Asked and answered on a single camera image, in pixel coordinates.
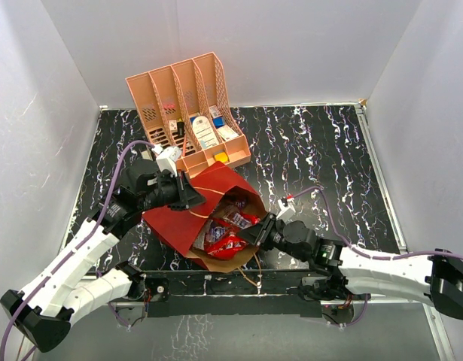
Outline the red brown paper bag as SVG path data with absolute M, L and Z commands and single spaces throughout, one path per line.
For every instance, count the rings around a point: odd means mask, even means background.
M 215 221 L 230 227 L 229 232 L 238 236 L 241 229 L 217 219 L 216 212 L 226 205 L 235 205 L 244 213 L 262 220 L 267 211 L 260 196 L 243 177 L 221 162 L 204 169 L 190 182 L 206 197 L 203 205 L 186 211 L 153 209 L 144 212 L 144 221 L 159 241 L 205 270 L 222 274 L 243 272 L 250 260 L 257 259 L 257 247 L 248 244 L 232 259 L 216 259 L 205 252 L 206 232 L 211 221 Z

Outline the red snack packet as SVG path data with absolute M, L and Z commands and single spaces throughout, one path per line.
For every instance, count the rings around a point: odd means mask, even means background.
M 247 246 L 248 243 L 234 232 L 228 232 L 217 241 L 208 243 L 205 252 L 216 259 L 229 260 Z

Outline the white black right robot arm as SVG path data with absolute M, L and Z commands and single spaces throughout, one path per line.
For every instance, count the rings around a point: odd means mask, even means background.
M 344 241 L 319 237 L 301 221 L 285 223 L 274 214 L 238 236 L 261 250 L 277 249 L 307 263 L 311 274 L 298 287 L 304 299 L 351 301 L 380 294 L 421 302 L 463 320 L 463 260 L 445 250 L 407 258 L 356 250 Z

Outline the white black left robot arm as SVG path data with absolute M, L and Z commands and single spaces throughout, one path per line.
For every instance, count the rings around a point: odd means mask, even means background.
M 173 165 L 139 159 L 119 168 L 108 195 L 72 241 L 32 282 L 1 297 L 10 325 L 46 353 L 97 308 L 115 299 L 140 300 L 145 294 L 145 275 L 129 262 L 116 265 L 87 285 L 80 286 L 79 282 L 101 256 L 140 223 L 144 212 L 155 208 L 189 211 L 205 201 L 185 172 Z

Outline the dark chocolate snack packet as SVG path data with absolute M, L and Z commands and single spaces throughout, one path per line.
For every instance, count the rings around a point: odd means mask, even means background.
M 246 229 L 260 222 L 258 216 L 246 214 L 235 205 L 224 206 L 216 212 L 215 217 L 237 229 Z

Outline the purple snack packet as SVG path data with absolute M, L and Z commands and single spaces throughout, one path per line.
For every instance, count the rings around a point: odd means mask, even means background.
M 209 229 L 206 232 L 207 245 L 213 245 L 220 241 L 230 231 L 230 227 L 211 221 Z

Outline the yellow box in organizer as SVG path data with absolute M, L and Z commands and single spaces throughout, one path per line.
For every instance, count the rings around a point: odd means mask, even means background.
M 213 154 L 213 159 L 214 159 L 214 161 L 222 162 L 223 164 L 227 164 L 230 161 L 229 156 L 227 155 L 227 153 L 225 151 L 220 151 L 220 152 L 214 153 Z

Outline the white label card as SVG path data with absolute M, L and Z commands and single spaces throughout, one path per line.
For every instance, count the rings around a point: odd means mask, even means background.
M 206 116 L 195 117 L 192 122 L 192 128 L 202 149 L 214 147 L 219 144 L 219 140 Z

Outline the black marker in organizer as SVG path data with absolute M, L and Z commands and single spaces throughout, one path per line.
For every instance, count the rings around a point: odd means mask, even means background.
M 177 132 L 178 132 L 178 137 L 183 138 L 185 136 L 185 125 L 182 120 L 178 120 L 176 123 L 177 126 Z

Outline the white small box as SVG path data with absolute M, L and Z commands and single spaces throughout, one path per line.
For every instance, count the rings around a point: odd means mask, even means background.
M 223 141 L 230 141 L 239 136 L 239 134 L 228 125 L 217 128 L 217 132 Z

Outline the blue small box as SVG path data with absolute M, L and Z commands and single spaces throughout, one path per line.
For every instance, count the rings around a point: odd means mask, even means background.
M 225 121 L 223 117 L 216 117 L 212 120 L 214 126 L 216 129 L 221 128 L 222 126 L 225 126 Z

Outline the pink plastic desk organizer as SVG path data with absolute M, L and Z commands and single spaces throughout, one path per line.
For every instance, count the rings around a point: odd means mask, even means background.
M 215 163 L 213 154 L 225 151 L 227 165 L 235 168 L 251 159 L 248 141 L 233 118 L 227 96 L 224 68 L 215 53 L 205 53 L 126 79 L 130 94 L 151 143 L 181 148 L 179 169 L 191 177 Z M 214 147 L 202 149 L 193 133 L 195 117 L 206 116 L 219 140 Z M 239 136 L 223 141 L 212 120 L 223 117 L 225 125 Z M 182 120 L 185 136 L 178 137 L 176 123 Z

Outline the black mounting base rail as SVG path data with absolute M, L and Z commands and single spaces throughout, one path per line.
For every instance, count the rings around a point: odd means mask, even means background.
M 304 269 L 245 270 L 228 274 L 184 270 L 146 273 L 151 317 L 183 315 L 290 314 L 348 323 L 366 295 L 350 296 L 331 281 Z

